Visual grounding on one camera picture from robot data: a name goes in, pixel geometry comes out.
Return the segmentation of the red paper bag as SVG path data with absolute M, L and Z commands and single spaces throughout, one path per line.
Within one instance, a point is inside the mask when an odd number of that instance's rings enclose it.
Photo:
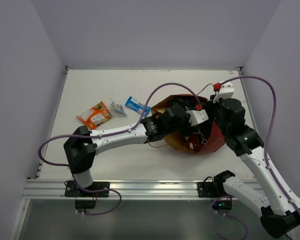
M 159 103 L 155 104 L 151 108 L 151 113 L 152 114 L 158 114 L 158 113 L 163 113 L 167 108 L 171 107 L 169 101 L 179 98 L 183 100 L 183 103 L 189 102 L 189 107 L 193 108 L 197 105 L 197 100 L 196 98 L 191 94 L 173 94 L 169 95 L 165 99 L 161 100 Z M 190 155 L 205 155 L 205 154 L 210 154 L 216 152 L 218 149 L 220 149 L 223 145 L 225 145 L 225 140 L 224 137 L 216 124 L 215 121 L 213 121 L 211 118 L 197 126 L 205 126 L 209 127 L 211 129 L 210 132 L 210 137 L 207 140 L 206 145 L 199 151 L 195 152 L 194 150 L 190 150 L 185 146 L 181 145 L 181 140 L 182 137 L 178 132 L 173 132 L 163 138 L 163 140 L 166 142 L 166 144 L 175 149 L 176 151 L 180 151 L 183 153 L 187 153 Z

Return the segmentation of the small blue white snack packet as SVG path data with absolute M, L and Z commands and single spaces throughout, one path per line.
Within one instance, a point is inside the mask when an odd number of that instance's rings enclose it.
M 133 110 L 134 112 L 138 113 L 138 114 L 142 114 L 143 110 L 144 110 L 144 105 L 142 103 L 140 103 L 139 101 L 137 101 L 135 98 L 133 98 L 132 96 L 130 96 L 126 103 L 125 106 L 128 107 L 129 109 Z

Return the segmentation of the small silver blue snack packet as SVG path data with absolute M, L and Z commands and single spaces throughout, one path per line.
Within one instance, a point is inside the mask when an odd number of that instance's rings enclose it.
M 121 104 L 117 104 L 114 101 L 110 104 L 111 111 L 116 117 L 126 117 L 127 114 Z

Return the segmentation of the orange snack packet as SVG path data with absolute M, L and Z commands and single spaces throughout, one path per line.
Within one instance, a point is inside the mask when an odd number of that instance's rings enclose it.
M 112 115 L 103 101 L 100 101 L 76 117 L 90 130 L 95 130 L 98 126 L 110 120 Z

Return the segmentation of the green yellow chips bag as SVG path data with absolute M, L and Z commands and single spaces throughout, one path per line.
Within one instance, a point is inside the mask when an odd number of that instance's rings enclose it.
M 178 105 L 178 104 L 182 104 L 184 101 L 182 99 L 179 99 L 179 98 L 175 98 L 175 99 L 172 99 L 171 101 L 169 101 L 169 104 L 170 105 Z

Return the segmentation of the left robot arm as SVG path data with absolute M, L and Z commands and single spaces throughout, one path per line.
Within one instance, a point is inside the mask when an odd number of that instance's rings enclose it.
M 95 156 L 127 145 L 157 142 L 171 133 L 190 130 L 206 119 L 203 111 L 187 110 L 176 104 L 134 125 L 109 130 L 88 130 L 85 126 L 77 128 L 63 145 L 70 172 L 77 183 L 77 192 L 85 197 L 93 193 L 90 169 Z

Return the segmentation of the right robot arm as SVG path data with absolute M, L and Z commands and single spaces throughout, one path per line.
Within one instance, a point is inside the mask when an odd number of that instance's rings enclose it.
M 217 196 L 232 196 L 250 208 L 266 232 L 278 239 L 300 225 L 300 198 L 292 191 L 266 152 L 259 134 L 245 123 L 245 108 L 234 98 L 208 101 L 208 116 L 226 145 L 249 168 L 263 190 L 260 194 L 226 170 L 213 178 Z

